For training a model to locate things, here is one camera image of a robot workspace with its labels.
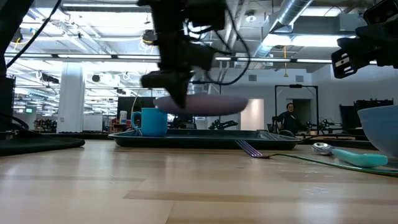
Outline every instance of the ceiling duct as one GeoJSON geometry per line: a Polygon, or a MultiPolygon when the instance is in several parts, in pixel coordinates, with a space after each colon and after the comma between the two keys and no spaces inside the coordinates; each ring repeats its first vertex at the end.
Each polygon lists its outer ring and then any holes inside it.
{"type": "MultiPolygon", "coordinates": [[[[273,46],[267,45],[267,35],[277,29],[285,29],[291,32],[293,23],[299,18],[301,13],[312,3],[313,0],[284,0],[280,10],[267,16],[264,22],[262,43],[259,45],[253,57],[266,57],[273,46]]],[[[253,69],[256,63],[252,63],[249,69],[253,69]]]]}

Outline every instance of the tray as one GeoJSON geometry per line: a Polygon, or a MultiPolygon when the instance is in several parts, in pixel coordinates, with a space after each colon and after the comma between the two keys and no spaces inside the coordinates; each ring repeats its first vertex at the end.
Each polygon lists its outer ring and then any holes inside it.
{"type": "Polygon", "coordinates": [[[190,149],[241,149],[235,140],[245,140],[262,150],[291,150],[299,139],[268,133],[267,131],[227,131],[169,129],[166,137],[144,137],[137,130],[110,134],[122,147],[160,147],[190,149]]]}

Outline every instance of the man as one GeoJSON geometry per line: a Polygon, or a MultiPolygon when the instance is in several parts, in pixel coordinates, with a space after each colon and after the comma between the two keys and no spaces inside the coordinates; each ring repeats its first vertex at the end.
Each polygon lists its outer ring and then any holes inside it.
{"type": "Polygon", "coordinates": [[[286,112],[281,113],[276,118],[276,121],[281,123],[279,129],[288,130],[293,134],[296,134],[299,130],[306,131],[307,127],[305,125],[302,125],[301,122],[294,116],[293,103],[288,103],[286,105],[286,109],[286,112]]]}

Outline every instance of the purple plate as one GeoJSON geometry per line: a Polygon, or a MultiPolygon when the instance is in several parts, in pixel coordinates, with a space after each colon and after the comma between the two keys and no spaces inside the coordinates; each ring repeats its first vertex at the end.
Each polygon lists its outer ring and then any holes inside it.
{"type": "Polygon", "coordinates": [[[163,112],[194,116],[223,116],[241,112],[248,105],[248,99],[237,96],[194,94],[187,95],[186,106],[181,109],[169,96],[154,100],[163,112]]]}

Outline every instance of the light blue bowl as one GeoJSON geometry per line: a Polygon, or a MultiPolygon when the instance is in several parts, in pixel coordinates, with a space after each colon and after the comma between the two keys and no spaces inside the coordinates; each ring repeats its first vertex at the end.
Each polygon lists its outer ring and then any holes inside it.
{"type": "Polygon", "coordinates": [[[385,154],[398,157],[398,105],[358,111],[369,141],[385,154]]]}

